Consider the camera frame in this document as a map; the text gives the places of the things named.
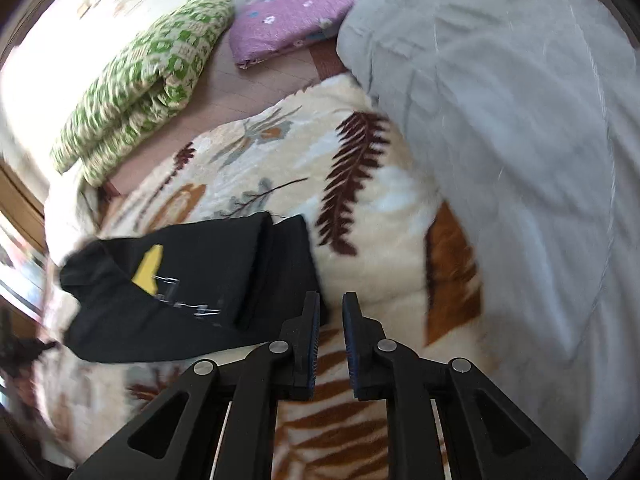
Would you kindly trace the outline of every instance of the purple floral fabric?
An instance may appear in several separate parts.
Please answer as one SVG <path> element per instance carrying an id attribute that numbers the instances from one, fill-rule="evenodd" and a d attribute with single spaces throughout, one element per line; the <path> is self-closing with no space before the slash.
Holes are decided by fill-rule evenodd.
<path id="1" fill-rule="evenodd" d="M 250 0 L 229 31 L 236 64 L 246 68 L 336 36 L 354 1 Z"/>

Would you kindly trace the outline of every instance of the gray fabric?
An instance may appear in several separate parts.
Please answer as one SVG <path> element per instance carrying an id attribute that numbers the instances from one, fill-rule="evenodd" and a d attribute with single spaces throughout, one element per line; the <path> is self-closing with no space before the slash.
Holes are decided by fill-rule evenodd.
<path id="1" fill-rule="evenodd" d="M 587 473 L 640 432 L 640 78 L 596 0 L 357 0 L 338 54 L 476 248 L 491 377 Z"/>

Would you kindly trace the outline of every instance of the folded green towel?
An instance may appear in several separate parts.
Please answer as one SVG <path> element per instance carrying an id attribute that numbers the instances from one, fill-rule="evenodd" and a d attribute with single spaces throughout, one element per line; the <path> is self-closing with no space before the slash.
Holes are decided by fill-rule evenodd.
<path id="1" fill-rule="evenodd" d="M 76 106 L 50 152 L 60 173 L 78 158 L 100 186 L 142 140 L 182 110 L 234 15 L 232 0 L 188 0 L 139 33 Z"/>

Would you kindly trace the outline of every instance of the black garment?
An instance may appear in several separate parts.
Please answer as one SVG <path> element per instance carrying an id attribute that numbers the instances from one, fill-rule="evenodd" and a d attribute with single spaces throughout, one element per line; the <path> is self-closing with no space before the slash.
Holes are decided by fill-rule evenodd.
<path id="1" fill-rule="evenodd" d="M 131 279 L 155 244 L 162 260 L 152 296 Z M 95 240 L 69 258 L 60 285 L 80 303 L 65 345 L 103 363 L 173 361 L 274 339 L 300 315 L 305 293 L 319 291 L 304 219 L 274 225 L 268 213 Z"/>

